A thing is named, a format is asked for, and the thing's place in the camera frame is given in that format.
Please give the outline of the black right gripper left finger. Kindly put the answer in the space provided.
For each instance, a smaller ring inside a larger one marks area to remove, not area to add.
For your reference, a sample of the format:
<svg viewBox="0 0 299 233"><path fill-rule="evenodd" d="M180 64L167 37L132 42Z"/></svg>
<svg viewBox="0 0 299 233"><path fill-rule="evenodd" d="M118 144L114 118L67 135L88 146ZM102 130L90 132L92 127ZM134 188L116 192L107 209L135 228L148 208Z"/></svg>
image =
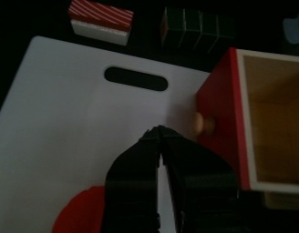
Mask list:
<svg viewBox="0 0 299 233"><path fill-rule="evenodd" d="M158 127L118 156L106 176L102 233L159 233Z"/></svg>

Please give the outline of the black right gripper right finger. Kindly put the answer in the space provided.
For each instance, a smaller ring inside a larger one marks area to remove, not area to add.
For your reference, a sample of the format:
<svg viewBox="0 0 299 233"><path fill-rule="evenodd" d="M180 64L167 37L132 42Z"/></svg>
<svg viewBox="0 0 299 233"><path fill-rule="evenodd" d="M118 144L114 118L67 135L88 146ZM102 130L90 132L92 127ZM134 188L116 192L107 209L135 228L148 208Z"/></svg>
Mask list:
<svg viewBox="0 0 299 233"><path fill-rule="evenodd" d="M175 130L159 127L176 233L251 233L227 162Z"/></svg>

